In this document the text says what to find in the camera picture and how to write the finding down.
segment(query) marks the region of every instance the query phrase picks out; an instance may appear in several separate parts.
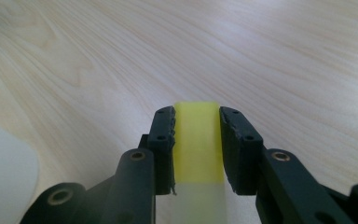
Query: wood grain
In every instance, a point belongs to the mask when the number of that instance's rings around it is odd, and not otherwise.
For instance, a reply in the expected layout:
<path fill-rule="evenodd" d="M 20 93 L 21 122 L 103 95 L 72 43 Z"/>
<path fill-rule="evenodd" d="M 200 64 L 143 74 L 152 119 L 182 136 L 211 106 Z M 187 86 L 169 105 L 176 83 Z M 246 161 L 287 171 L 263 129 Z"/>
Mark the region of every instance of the wood grain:
<path fill-rule="evenodd" d="M 348 193 L 358 1 L 0 0 L 0 126 L 38 153 L 35 196 L 112 175 L 154 111 L 184 100 L 239 109 L 267 147 Z M 250 206 L 227 193 L 230 223 L 257 222 Z"/>

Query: yellow block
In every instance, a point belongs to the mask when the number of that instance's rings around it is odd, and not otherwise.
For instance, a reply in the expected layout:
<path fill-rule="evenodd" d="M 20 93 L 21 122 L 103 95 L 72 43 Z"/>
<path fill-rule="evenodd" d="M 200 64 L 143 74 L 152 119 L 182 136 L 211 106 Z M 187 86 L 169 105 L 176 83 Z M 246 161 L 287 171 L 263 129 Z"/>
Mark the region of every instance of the yellow block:
<path fill-rule="evenodd" d="M 219 104 L 182 102 L 174 105 L 176 183 L 223 183 Z"/>

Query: wooden table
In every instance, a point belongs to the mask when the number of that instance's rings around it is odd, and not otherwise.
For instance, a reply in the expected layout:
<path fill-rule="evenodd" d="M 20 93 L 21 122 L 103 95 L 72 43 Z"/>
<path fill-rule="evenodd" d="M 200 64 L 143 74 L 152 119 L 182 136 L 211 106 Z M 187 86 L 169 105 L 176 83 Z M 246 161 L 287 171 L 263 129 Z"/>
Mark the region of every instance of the wooden table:
<path fill-rule="evenodd" d="M 0 127 L 38 153 L 35 197 L 115 173 L 154 112 L 239 109 L 318 181 L 358 183 L 358 1 L 0 0 Z M 172 197 L 158 197 L 169 223 Z M 229 223 L 258 221 L 227 187 Z"/>

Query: black object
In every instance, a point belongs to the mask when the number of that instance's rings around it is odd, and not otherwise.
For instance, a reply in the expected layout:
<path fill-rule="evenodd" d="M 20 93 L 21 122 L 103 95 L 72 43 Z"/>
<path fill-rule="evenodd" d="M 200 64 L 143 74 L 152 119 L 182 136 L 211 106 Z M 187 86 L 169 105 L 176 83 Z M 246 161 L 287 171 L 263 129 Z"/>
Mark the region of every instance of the black object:
<path fill-rule="evenodd" d="M 155 223 L 155 196 L 174 193 L 174 115 L 172 106 L 156 112 L 114 176 L 88 190 L 75 183 L 47 189 L 21 224 Z M 262 223 L 358 223 L 358 185 L 350 196 L 320 185 L 294 154 L 265 149 L 238 110 L 221 107 L 220 124 L 228 181 L 238 195 L 256 195 Z"/>

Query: translucent yellow object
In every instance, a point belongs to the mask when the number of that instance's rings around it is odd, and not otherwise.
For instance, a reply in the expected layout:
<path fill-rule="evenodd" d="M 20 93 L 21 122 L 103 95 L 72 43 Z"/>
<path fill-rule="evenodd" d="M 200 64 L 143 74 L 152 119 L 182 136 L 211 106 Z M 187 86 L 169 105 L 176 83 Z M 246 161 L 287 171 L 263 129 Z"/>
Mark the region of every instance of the translucent yellow object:
<path fill-rule="evenodd" d="M 177 103 L 173 224 L 227 223 L 219 104 Z"/>

